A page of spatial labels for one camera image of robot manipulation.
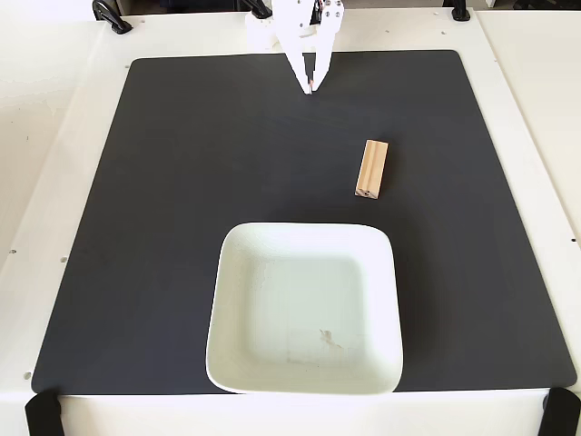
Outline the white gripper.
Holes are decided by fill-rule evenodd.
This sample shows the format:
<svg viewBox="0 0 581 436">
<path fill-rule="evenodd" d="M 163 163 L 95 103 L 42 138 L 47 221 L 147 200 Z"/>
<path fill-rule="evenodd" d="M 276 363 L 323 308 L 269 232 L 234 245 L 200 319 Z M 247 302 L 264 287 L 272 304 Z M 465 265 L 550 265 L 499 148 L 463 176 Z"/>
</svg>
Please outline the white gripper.
<svg viewBox="0 0 581 436">
<path fill-rule="evenodd" d="M 272 0 L 271 11 L 275 34 L 302 92 L 316 92 L 330 70 L 333 44 L 344 16 L 343 2 Z M 299 38 L 314 35 L 316 30 L 315 65 L 310 85 Z"/>
</svg>

